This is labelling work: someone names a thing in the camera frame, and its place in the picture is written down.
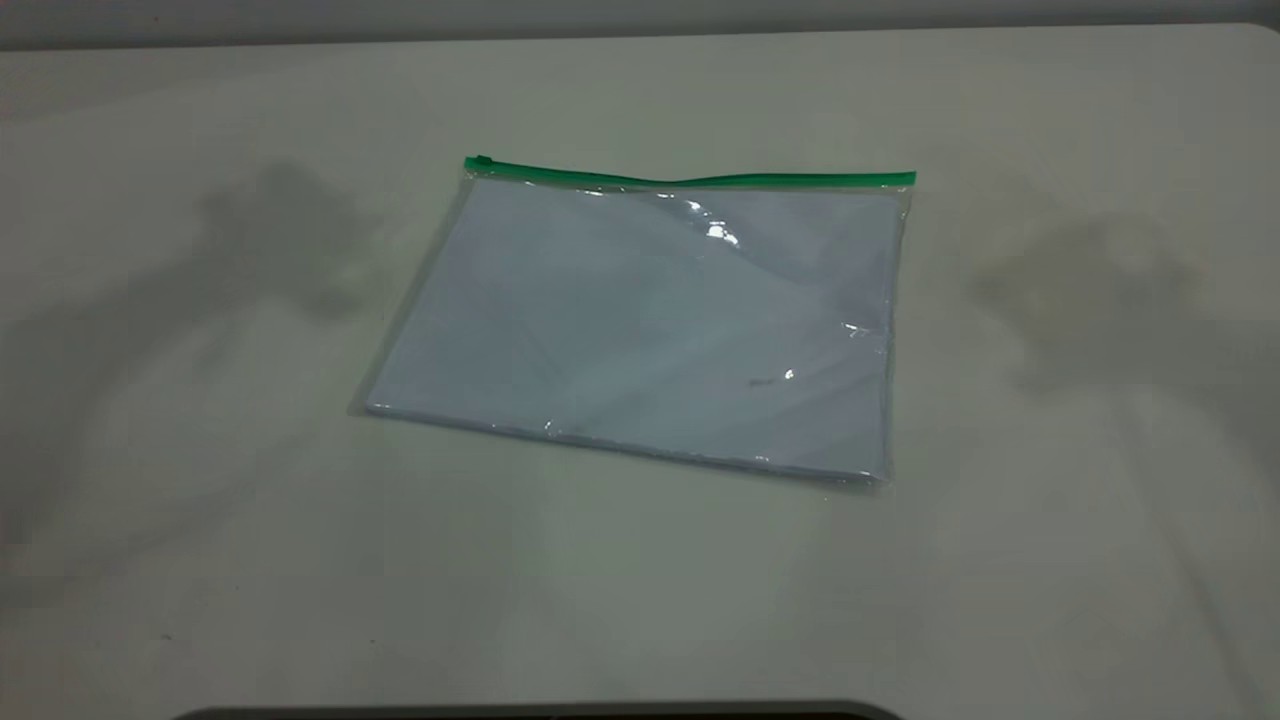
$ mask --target wall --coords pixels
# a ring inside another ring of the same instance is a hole
[[[0,0],[0,49],[1280,18],[1280,0]]]

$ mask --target clear plastic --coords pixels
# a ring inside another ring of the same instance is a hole
[[[890,478],[914,173],[657,182],[472,158],[466,182],[371,413]]]

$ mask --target table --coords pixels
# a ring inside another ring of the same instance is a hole
[[[1280,717],[1280,37],[0,55],[0,716]],[[878,492],[362,416],[465,155],[916,169]]]

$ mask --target white table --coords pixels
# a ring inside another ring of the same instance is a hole
[[[1280,37],[0,55],[0,716],[1280,717]],[[462,158],[920,170],[874,495],[360,416]]]

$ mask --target green zipper track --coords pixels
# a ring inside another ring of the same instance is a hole
[[[466,169],[474,173],[502,176],[532,182],[553,182],[561,184],[585,186],[641,186],[641,187],[901,187],[915,184],[915,173],[750,173],[745,176],[716,176],[682,181],[653,181],[605,176],[600,173],[579,173],[576,170],[556,170],[499,163],[484,155],[467,158]]]

